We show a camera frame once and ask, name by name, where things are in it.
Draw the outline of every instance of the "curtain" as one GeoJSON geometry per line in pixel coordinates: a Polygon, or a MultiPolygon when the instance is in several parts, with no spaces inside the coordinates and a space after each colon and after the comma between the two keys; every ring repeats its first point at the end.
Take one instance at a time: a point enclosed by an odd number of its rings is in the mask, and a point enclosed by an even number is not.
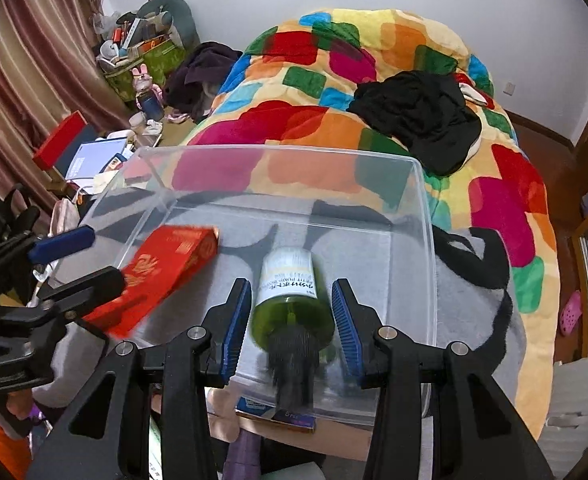
{"type": "Polygon", "coordinates": [[[54,196],[32,161],[74,110],[98,131],[128,124],[128,112],[96,67],[90,17],[101,0],[0,0],[0,196],[17,182],[47,214],[54,196]]]}

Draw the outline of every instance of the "red gift box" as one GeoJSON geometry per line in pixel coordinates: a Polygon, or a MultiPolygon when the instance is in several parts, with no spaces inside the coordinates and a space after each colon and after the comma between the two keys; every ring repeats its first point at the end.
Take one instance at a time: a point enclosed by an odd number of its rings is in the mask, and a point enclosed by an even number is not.
{"type": "Polygon", "coordinates": [[[125,338],[167,296],[185,284],[218,250],[212,227],[161,226],[123,270],[125,290],[84,319],[104,332],[125,338]]]}

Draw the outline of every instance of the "metal screw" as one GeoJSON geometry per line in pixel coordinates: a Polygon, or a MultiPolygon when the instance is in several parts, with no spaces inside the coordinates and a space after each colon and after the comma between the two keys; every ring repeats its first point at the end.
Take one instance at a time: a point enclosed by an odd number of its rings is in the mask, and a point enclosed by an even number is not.
{"type": "Polygon", "coordinates": [[[202,339],[207,331],[202,326],[193,326],[187,331],[187,337],[190,339],[202,339]]]}
{"type": "Polygon", "coordinates": [[[382,326],[378,329],[378,335],[383,339],[394,339],[398,332],[393,326],[382,326]]]}
{"type": "Polygon", "coordinates": [[[134,345],[129,341],[123,341],[116,345],[116,353],[118,355],[127,355],[132,352],[134,345]]]}
{"type": "Polygon", "coordinates": [[[455,341],[452,343],[452,351],[456,355],[466,355],[469,352],[469,346],[461,341],[455,341]]]}

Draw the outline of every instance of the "plush toy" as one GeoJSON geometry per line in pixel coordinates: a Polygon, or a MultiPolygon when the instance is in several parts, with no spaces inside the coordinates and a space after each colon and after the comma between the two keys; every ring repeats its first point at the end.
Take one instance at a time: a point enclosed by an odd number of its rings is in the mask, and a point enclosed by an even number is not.
{"type": "Polygon", "coordinates": [[[158,103],[162,106],[163,105],[163,91],[161,87],[157,84],[154,84],[154,80],[152,76],[148,73],[148,67],[143,63],[140,66],[140,71],[138,68],[132,69],[132,74],[134,75],[134,81],[132,82],[132,86],[136,90],[136,106],[138,109],[141,110],[140,102],[138,100],[139,96],[143,95],[145,92],[151,90],[156,95],[158,99],[158,103]]]}

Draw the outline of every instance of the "pink shoe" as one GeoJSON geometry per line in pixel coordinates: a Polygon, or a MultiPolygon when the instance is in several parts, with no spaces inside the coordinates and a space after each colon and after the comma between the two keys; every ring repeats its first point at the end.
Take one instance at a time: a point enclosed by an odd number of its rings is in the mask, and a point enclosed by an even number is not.
{"type": "Polygon", "coordinates": [[[581,309],[581,293],[575,290],[570,299],[567,300],[565,306],[561,311],[561,316],[558,318],[558,327],[561,334],[570,335],[578,323],[579,318],[583,315],[581,309]]]}

